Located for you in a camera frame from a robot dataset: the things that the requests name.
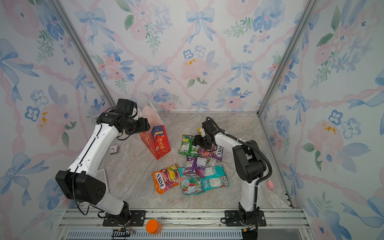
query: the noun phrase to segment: brand logo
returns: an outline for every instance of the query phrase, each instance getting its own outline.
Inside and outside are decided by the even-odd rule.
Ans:
[[[222,146],[218,146],[216,155],[218,155],[219,157],[221,157],[221,154],[222,154],[222,153],[223,153],[223,147],[222,147]]]
[[[159,187],[161,188],[161,189],[164,189],[166,186],[165,186],[165,184],[164,184],[164,178],[163,178],[163,176],[161,175],[161,173],[156,173],[156,180],[157,180],[157,182],[159,183]]]

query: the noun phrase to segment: floral wallpaper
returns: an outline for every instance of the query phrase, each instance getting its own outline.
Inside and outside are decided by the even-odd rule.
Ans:
[[[151,101],[158,111],[257,111],[306,2],[61,3],[115,100]]]
[[[318,240],[384,239],[383,11],[383,1],[320,0],[262,113]]]
[[[107,109],[47,2],[0,1],[0,238],[51,239],[66,209],[54,177]]]

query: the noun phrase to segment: pig figurine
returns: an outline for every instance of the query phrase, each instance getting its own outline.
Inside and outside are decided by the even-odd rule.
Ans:
[[[273,190],[273,188],[275,187],[275,185],[273,184],[273,182],[271,180],[268,179],[266,185],[268,186],[268,188],[270,190]]]

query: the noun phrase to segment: blue bow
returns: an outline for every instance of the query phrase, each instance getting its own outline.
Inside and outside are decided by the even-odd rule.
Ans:
[[[193,23],[194,21],[196,21],[196,27],[195,27],[195,33],[190,35],[185,40],[185,42],[189,42],[189,44],[191,44],[193,37],[200,33],[201,26],[200,26],[200,20],[199,19],[211,23],[214,20],[214,16],[215,16],[215,10],[213,8],[208,8],[207,10],[205,10],[205,12],[188,11],[187,12],[187,21],[189,23]],[[204,32],[208,36],[208,38],[211,39],[211,41],[213,41],[212,34],[215,34],[216,32],[214,30],[210,29],[205,24],[204,21],[201,21],[201,25],[203,26]]]
[[[22,170],[30,162],[31,162],[31,159],[27,155],[25,155],[24,153],[18,153],[13,157],[12,167],[8,169],[5,176],[0,177],[0,189],[1,189],[0,194],[4,194],[9,190],[12,180],[25,189],[22,197],[23,206],[25,206],[25,203],[27,200],[32,200],[27,190],[29,186],[29,180],[28,178],[22,177],[22,176],[15,177],[15,175],[38,173],[49,168],[49,167],[42,167],[44,164],[44,160],[42,160],[40,163],[36,164],[35,166]]]
[[[79,71],[79,75],[77,76],[77,78],[75,78],[73,80],[73,86],[76,88],[76,89],[79,89],[79,87],[81,86],[81,88],[83,89],[84,91],[84,104],[87,104],[88,103],[88,100],[87,100],[87,88],[85,87],[85,85],[87,85],[88,87],[90,88],[95,88],[92,84],[93,84],[93,81],[84,81],[84,79],[87,78],[87,75],[85,74],[85,71],[84,69],[80,68],[80,71]]]
[[[89,38],[87,39],[87,42],[89,43],[92,43],[93,44],[93,38],[94,36],[97,35],[98,31],[97,31],[97,27],[98,26],[100,28],[100,30],[107,36],[109,37],[110,39],[112,39],[113,41],[115,40],[113,37],[112,37],[112,34],[114,34],[115,32],[114,31],[111,31],[109,29],[106,29],[105,27],[103,27],[100,23],[98,23],[97,21],[99,22],[102,22],[102,23],[105,23],[106,20],[105,20],[105,14],[103,12],[103,10],[101,8],[95,8],[93,10],[93,12],[83,12],[83,11],[77,11],[75,12],[75,15],[77,17],[77,19],[81,22],[81,23],[86,23],[88,22],[89,20],[89,25],[91,26],[91,29],[92,29],[92,35],[89,36]]]
[[[253,61],[249,61],[247,63],[242,63],[242,64],[240,64],[240,63],[232,63],[231,64],[231,69],[232,70],[236,70],[237,69],[237,73],[236,73],[236,76],[234,78],[229,79],[227,81],[227,83],[231,83],[235,78],[240,77],[240,74],[241,74],[241,71],[242,71],[241,69],[243,69],[243,76],[244,76],[245,80],[247,82],[249,82],[248,78],[250,78],[252,76],[249,75],[245,70],[246,69],[247,70],[251,70],[253,68],[253,63],[254,63]]]
[[[298,189],[301,189],[304,187],[304,182],[301,178],[299,178],[299,175],[296,172],[296,167],[293,165],[293,163],[289,165],[289,169],[292,172],[290,175],[287,175],[284,171],[282,172],[283,172],[283,175],[286,176],[289,180],[292,180],[293,178],[295,178],[292,181],[291,195],[296,195],[296,185]]]
[[[205,112],[209,111],[209,109],[205,107],[205,106],[208,106],[208,104],[209,104],[209,101],[207,99],[203,101],[191,101],[191,105],[196,106],[196,111],[199,111],[200,107]]]
[[[159,66],[148,65],[145,67],[145,69],[149,73],[153,72],[154,76],[155,76],[155,78],[152,81],[150,81],[148,83],[148,85],[153,86],[155,81],[159,79],[159,74],[160,74],[161,78],[164,79],[164,81],[166,81],[167,83],[170,84],[170,82],[168,80],[170,80],[171,78],[162,73],[162,72],[165,72],[165,73],[168,72],[168,67],[165,63],[162,63]]]
[[[13,71],[12,68],[8,67],[2,61],[8,63],[11,67],[28,74],[30,76],[34,77],[40,77],[36,73],[32,72],[33,64],[25,65],[25,64],[18,64],[14,63],[8,59],[12,58],[18,58],[19,54],[16,52],[15,48],[12,46],[10,42],[8,42],[6,39],[2,38],[0,39],[0,68],[5,72],[5,74],[8,75],[8,77],[12,80],[13,84],[15,85],[12,88],[12,101],[15,103],[16,99],[20,99],[22,101],[22,97],[20,96],[19,90],[17,89],[17,84],[19,83],[19,77]]]
[[[301,122],[301,108],[303,108],[303,112],[307,111],[311,107],[311,102],[309,100],[306,100],[303,97],[303,94],[301,93],[300,90],[296,91],[295,98],[298,101],[293,107],[290,107],[290,106],[285,106],[285,107],[286,107],[286,111],[288,111],[289,109],[296,110],[296,108],[298,108],[297,114],[296,114],[296,124],[295,124],[297,125],[297,121]]]
[[[379,75],[375,79],[375,82],[380,86],[384,86],[384,70],[382,70],[379,73]],[[377,107],[384,103],[384,91],[382,91],[381,93],[376,95],[376,97],[372,98],[367,102],[364,102],[363,100],[360,100],[360,99],[351,99],[351,100],[348,100],[347,102],[351,104],[349,108],[354,108],[363,104],[369,107]],[[381,117],[381,122],[380,122],[380,135],[383,135],[383,134],[384,134],[384,114]]]

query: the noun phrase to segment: paper bag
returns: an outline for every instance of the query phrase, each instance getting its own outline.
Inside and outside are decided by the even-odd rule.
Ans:
[[[149,131],[140,133],[141,140],[152,152],[153,156],[159,159],[170,152],[169,140],[164,123],[153,105],[152,108],[145,106],[141,112],[141,117],[148,119],[148,123],[151,126]]]

